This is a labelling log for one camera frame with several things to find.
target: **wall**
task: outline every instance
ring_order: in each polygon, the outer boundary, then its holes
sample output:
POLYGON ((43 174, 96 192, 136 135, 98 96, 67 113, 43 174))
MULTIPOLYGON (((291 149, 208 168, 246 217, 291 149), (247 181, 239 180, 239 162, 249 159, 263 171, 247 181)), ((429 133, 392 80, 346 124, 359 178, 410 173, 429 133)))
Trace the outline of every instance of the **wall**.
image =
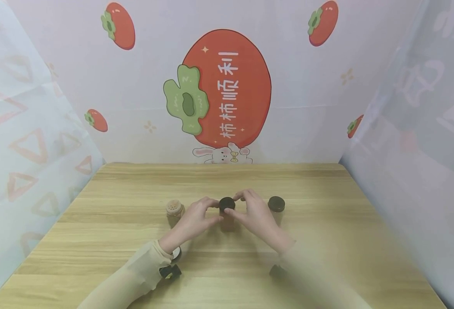
POLYGON ((0 1, 0 287, 103 164, 49 67, 0 1))
POLYGON ((9 3, 107 162, 286 163, 338 162, 420 0, 9 3))
POLYGON ((422 4, 341 162, 454 308, 454 0, 422 4))

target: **sleeve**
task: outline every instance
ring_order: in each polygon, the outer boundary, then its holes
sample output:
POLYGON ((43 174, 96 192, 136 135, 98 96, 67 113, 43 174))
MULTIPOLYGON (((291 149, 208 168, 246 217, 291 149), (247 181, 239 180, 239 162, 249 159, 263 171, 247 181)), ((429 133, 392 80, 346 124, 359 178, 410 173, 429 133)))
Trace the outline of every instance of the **sleeve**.
POLYGON ((297 242, 281 256, 281 266, 297 287, 321 308, 371 309, 347 283, 333 271, 325 268, 310 251, 297 242))
POLYGON ((143 245, 127 263, 103 281, 79 309, 125 309, 133 301, 154 290, 161 280, 159 269, 171 263, 158 240, 143 245))

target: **rabbit illustration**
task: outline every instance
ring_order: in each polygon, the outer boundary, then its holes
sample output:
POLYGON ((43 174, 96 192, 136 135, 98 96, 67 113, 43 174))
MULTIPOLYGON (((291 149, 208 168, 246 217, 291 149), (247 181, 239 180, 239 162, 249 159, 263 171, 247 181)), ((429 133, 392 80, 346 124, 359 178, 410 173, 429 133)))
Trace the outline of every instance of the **rabbit illustration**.
POLYGON ((248 158, 249 149, 237 147, 234 143, 228 143, 228 147, 213 149, 210 147, 196 148, 193 150, 196 157, 211 155, 211 159, 205 163, 214 164, 252 164, 253 160, 248 158))

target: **left hand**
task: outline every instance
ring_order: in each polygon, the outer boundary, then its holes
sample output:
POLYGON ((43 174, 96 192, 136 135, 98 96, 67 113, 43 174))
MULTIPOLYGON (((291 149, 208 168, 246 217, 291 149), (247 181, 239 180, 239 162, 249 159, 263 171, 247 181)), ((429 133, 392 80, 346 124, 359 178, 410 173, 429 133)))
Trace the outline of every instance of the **left hand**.
POLYGON ((218 208, 218 201, 207 196, 192 203, 174 228, 158 240, 160 247, 166 253, 171 254, 181 244, 199 236, 208 228, 222 221, 223 217, 220 215, 205 218, 206 211, 210 207, 218 208))

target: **wooden tabletop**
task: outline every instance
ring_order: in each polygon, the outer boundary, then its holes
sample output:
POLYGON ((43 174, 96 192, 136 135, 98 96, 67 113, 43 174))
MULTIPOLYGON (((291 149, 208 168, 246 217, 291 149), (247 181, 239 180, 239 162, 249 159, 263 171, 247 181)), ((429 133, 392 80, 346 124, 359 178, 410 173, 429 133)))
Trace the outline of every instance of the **wooden tabletop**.
MULTIPOLYGON (((2 287, 0 308, 76 308, 137 248, 168 231, 169 200, 189 205, 243 188, 284 198, 282 227, 308 241, 373 308, 445 308, 338 164, 107 164, 2 287)), ((182 276, 130 308, 309 308, 268 275, 276 254, 243 227, 214 227, 183 250, 182 276)))

